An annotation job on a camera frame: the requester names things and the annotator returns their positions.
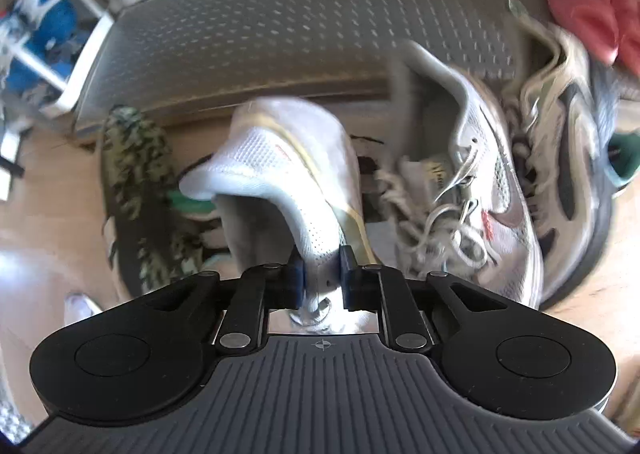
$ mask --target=circular cap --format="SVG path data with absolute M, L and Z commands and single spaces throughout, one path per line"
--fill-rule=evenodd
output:
M 396 344 L 405 349 L 419 349 L 427 345 L 427 339 L 417 333 L 403 333 L 396 338 Z
M 571 363 L 569 351 L 559 342 L 545 337 L 514 337 L 498 345 L 498 362 L 511 373 L 527 378 L 550 378 Z
M 122 376 L 140 369 L 151 353 L 145 341 L 130 335 L 103 335 L 82 344 L 76 364 L 95 376 Z
M 227 333 L 220 338 L 220 345 L 229 349 L 239 349 L 248 346 L 251 342 L 251 337 L 244 333 Z

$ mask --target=shoe tongue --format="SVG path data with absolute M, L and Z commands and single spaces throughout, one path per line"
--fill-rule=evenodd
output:
M 443 203 L 455 203 L 455 189 L 449 189 L 438 200 L 436 197 L 454 175 L 448 155 L 435 155 L 421 161 L 401 161 L 399 172 L 406 182 L 412 201 L 427 210 Z

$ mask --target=metal plate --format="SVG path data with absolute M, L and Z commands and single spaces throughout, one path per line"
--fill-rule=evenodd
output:
M 546 0 L 521 0 L 548 19 Z M 111 30 L 79 103 L 78 136 L 114 104 L 187 119 L 258 93 L 385 92 L 410 38 L 487 78 L 513 74 L 505 0 L 145 0 Z

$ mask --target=yellow stripe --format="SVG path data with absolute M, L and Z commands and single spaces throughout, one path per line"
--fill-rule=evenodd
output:
M 353 249 L 353 253 L 356 256 L 358 263 L 361 265 L 368 265 L 378 262 L 376 256 L 371 250 L 362 216 L 353 207 L 344 203 L 343 200 L 331 199 L 331 194 L 322 189 L 322 174 L 320 173 L 320 170 L 311 156 L 306 152 L 304 146 L 297 138 L 295 138 L 295 136 L 278 124 L 273 118 L 265 115 L 264 113 L 248 113 L 242 117 L 242 121 L 238 126 L 242 128 L 255 126 L 263 127 L 264 129 L 268 129 L 273 133 L 276 133 L 277 136 L 288 142 L 305 164 L 306 169 L 309 171 L 316 184 L 318 184 L 322 195 L 324 195 L 324 199 L 332 207 L 332 210 L 340 223 L 344 237 L 347 240 L 347 244 Z

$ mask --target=gray ribbed surface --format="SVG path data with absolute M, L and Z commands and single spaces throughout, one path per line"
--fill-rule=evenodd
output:
M 220 362 L 173 414 L 127 428 L 53 420 L 33 454 L 623 453 L 632 442 L 595 411 L 553 422 L 505 418 L 444 384 L 427 358 L 377 335 L 274 336 Z
M 112 28 L 77 130 L 117 103 L 182 114 L 257 92 L 384 91 L 385 59 L 410 38 L 481 76 L 513 73 L 506 0 L 146 0 Z M 548 18 L 546 0 L 521 0 Z

